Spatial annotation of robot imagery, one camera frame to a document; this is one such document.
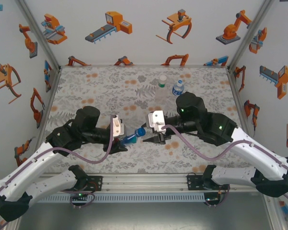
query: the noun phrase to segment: gray floor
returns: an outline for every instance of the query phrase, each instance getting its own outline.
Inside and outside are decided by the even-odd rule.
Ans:
[[[231,193],[216,209],[203,203],[92,204],[73,210],[69,204],[36,204],[19,230],[269,230],[258,193]]]

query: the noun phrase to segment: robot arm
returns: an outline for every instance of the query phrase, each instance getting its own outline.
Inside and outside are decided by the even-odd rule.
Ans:
[[[68,156],[68,153],[52,148],[61,147],[72,151],[85,143],[99,143],[104,144],[106,150],[112,130],[113,140],[109,153],[127,150],[120,146],[117,139],[124,134],[124,124],[119,117],[113,118],[112,128],[103,129],[96,127],[99,116],[100,111],[94,107],[79,109],[75,119],[54,129],[29,159],[0,180],[0,215],[6,221],[19,218],[30,206],[50,194],[70,188],[77,191],[86,186],[87,175],[78,165],[71,166],[60,175],[37,181],[48,167]]]
[[[216,146],[232,146],[232,152],[254,166],[233,169],[208,165],[203,174],[207,188],[216,184],[240,184],[256,187],[259,192],[273,197],[288,192],[288,171],[282,166],[288,167],[288,157],[278,156],[268,150],[225,115],[207,112],[202,98],[193,93],[180,95],[176,104],[179,115],[175,117],[166,117],[163,111],[154,111],[147,116],[144,126],[152,128],[157,136],[144,142],[165,144],[173,134],[197,131],[194,136]],[[179,133],[168,126],[164,128],[165,125],[173,126]]]

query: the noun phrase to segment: blue bottle cap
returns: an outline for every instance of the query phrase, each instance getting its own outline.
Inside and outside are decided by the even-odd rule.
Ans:
[[[139,137],[143,137],[146,134],[146,131],[144,128],[141,127],[141,128],[137,129],[137,133],[138,133]]]

